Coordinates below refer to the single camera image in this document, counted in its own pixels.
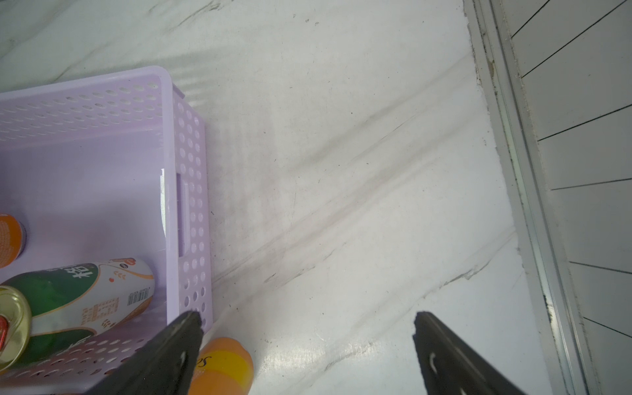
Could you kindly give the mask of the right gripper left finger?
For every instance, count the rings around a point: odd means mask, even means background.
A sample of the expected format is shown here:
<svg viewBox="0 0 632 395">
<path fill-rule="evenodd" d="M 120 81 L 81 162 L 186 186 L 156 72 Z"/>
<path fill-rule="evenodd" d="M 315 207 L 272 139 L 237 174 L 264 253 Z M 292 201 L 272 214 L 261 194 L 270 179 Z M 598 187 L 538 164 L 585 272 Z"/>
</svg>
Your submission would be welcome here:
<svg viewBox="0 0 632 395">
<path fill-rule="evenodd" d="M 202 343 L 201 315 L 182 313 L 88 394 L 186 394 Z"/>
</svg>

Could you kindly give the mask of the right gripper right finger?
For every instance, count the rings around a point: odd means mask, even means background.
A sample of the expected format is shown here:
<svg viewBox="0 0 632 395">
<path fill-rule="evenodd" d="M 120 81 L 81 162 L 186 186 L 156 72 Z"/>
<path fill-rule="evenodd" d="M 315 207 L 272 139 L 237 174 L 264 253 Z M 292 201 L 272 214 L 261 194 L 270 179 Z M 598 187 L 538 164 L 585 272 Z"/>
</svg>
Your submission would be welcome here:
<svg viewBox="0 0 632 395">
<path fill-rule="evenodd" d="M 413 341 L 429 394 L 523 394 L 431 312 L 415 318 Z"/>
</svg>

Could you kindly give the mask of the green brown can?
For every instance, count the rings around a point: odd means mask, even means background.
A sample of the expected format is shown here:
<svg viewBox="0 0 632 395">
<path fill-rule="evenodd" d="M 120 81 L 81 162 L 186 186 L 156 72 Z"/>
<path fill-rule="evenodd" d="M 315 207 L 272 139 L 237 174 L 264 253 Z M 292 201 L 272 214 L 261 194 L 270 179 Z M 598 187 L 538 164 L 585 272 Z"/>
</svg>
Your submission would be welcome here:
<svg viewBox="0 0 632 395">
<path fill-rule="evenodd" d="M 140 258 L 23 273 L 1 284 L 1 368 L 45 360 L 124 324 L 151 304 L 156 278 Z"/>
</svg>

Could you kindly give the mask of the purple plastic basket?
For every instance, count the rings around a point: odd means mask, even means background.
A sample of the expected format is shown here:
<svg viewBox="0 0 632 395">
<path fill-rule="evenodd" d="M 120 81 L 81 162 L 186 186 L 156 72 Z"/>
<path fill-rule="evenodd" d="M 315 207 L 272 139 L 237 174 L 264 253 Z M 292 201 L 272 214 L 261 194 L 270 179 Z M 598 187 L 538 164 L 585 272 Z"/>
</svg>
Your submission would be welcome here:
<svg viewBox="0 0 632 395">
<path fill-rule="evenodd" d="M 148 309 L 1 378 L 4 394 L 84 393 L 183 312 L 212 327 L 207 128 L 162 67 L 1 95 L 1 210 L 27 233 L 21 273 L 141 258 Z"/>
</svg>

